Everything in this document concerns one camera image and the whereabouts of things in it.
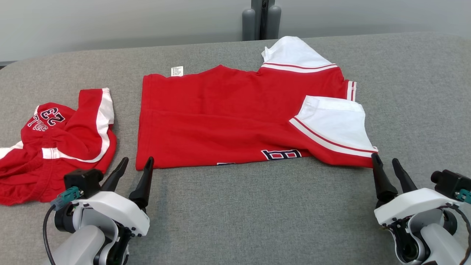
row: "gray fabric surface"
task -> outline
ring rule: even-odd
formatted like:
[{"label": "gray fabric surface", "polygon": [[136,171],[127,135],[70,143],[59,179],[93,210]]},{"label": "gray fabric surface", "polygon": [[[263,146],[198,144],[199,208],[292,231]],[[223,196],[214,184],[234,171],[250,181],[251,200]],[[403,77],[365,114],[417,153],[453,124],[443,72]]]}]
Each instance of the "gray fabric surface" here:
[{"label": "gray fabric surface", "polygon": [[[435,33],[305,41],[358,82],[366,131],[391,177],[394,157],[418,187],[433,188],[435,170],[471,176],[470,41]],[[80,89],[109,87],[118,137],[112,167],[130,157],[117,188],[127,196],[140,177],[133,167],[142,77],[169,76],[173,66],[185,74],[218,64],[257,70],[263,47],[274,42],[83,51],[13,63],[0,71],[0,146],[19,141],[37,105],[75,108]],[[371,170],[314,158],[155,170],[149,234],[131,240],[128,264],[398,264],[375,203]],[[0,207],[1,264],[46,258],[41,224],[48,207]],[[51,218],[51,247],[67,237]],[[462,223],[456,238],[465,246]]]}]

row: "red fabric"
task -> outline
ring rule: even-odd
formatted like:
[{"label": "red fabric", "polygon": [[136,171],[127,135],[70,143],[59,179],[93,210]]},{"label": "red fabric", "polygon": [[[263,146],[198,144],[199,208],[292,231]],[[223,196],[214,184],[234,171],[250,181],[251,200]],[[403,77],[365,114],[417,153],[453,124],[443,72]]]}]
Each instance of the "red fabric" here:
[{"label": "red fabric", "polygon": [[[110,106],[105,106],[108,121],[97,121],[100,104],[109,105],[102,103],[105,94],[111,102],[108,89],[80,91],[76,111],[56,103],[38,107],[37,114],[21,130],[23,147],[0,149],[0,204],[50,202],[65,190],[65,174],[77,168],[97,168],[103,173],[107,170],[116,150],[116,137],[111,132],[112,105],[111,112]],[[108,127],[109,147],[101,158],[104,140],[97,131],[97,122],[105,122],[102,125]],[[52,158],[59,152],[72,158],[43,157]]]},{"label": "red fabric", "polygon": [[[288,123],[306,95],[347,99],[348,83],[339,67],[297,73],[217,66],[182,77],[147,75],[136,168],[142,170],[149,156],[155,158],[155,168],[169,168],[299,155],[314,155],[332,165],[371,167],[371,159],[320,148]],[[274,153],[268,157],[264,151]]]}]

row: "red stripe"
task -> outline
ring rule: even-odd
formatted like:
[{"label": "red stripe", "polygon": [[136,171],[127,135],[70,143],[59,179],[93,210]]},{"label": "red stripe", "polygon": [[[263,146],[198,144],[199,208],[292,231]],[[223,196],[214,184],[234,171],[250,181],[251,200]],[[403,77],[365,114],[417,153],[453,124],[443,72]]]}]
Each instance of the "red stripe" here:
[{"label": "red stripe", "polygon": [[352,97],[351,97],[351,100],[352,100],[352,101],[353,101],[353,87],[354,87],[354,83],[355,83],[355,82],[352,81]]},{"label": "red stripe", "polygon": [[341,145],[341,144],[338,144],[336,142],[333,142],[333,141],[330,141],[322,136],[320,136],[319,134],[313,132],[311,129],[309,129],[306,125],[304,125],[300,120],[298,120],[298,118],[294,117],[295,120],[297,120],[304,128],[306,128],[307,130],[309,130],[312,134],[314,134],[315,136],[323,139],[324,141],[326,142],[329,142],[333,145],[336,145],[336,146],[340,146],[340,147],[343,147],[343,148],[346,148],[346,149],[350,149],[350,150],[355,150],[355,151],[360,151],[360,152],[367,152],[367,153],[376,153],[376,151],[371,151],[371,150],[363,150],[363,149],[357,149],[357,148],[353,148],[353,147],[348,147],[348,146],[344,146],[344,145]]},{"label": "red stripe", "polygon": [[295,68],[301,68],[301,69],[321,69],[327,66],[334,66],[336,64],[330,64],[326,66],[320,66],[320,67],[302,67],[302,66],[294,66],[294,65],[281,65],[281,64],[274,64],[274,63],[263,63],[264,65],[274,65],[274,66],[287,66],[287,67],[295,67]]}]

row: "teal connector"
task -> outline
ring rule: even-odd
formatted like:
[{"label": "teal connector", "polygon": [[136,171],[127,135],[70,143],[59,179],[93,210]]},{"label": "teal connector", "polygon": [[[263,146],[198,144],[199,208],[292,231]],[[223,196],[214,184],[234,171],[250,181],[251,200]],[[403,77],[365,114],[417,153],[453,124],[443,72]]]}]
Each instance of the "teal connector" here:
[{"label": "teal connector", "polygon": [[66,191],[62,192],[52,200],[51,206],[55,205],[56,207],[54,208],[54,211],[57,211],[61,209],[62,207],[66,206],[69,202],[77,199],[78,197],[82,196],[83,191],[81,191],[77,187],[71,187],[67,189]]},{"label": "teal connector", "polygon": [[471,204],[471,192],[465,189],[461,189],[456,198],[460,201]]}]

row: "printed lettering on shirt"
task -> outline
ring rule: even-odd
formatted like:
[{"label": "printed lettering on shirt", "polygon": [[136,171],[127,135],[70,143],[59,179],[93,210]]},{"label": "printed lettering on shirt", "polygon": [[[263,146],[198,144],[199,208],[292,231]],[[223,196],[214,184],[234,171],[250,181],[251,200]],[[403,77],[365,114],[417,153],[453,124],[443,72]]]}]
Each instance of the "printed lettering on shirt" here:
[{"label": "printed lettering on shirt", "polygon": [[32,121],[27,124],[28,127],[33,126],[33,130],[45,132],[49,127],[40,120],[40,117],[45,119],[50,126],[56,125],[57,122],[63,122],[65,120],[57,108],[50,108],[41,112],[41,114],[36,114],[32,117]]},{"label": "printed lettering on shirt", "polygon": [[282,151],[262,150],[261,152],[265,155],[265,157],[268,160],[278,160],[278,159],[301,157],[301,153],[296,149],[282,150]]}]

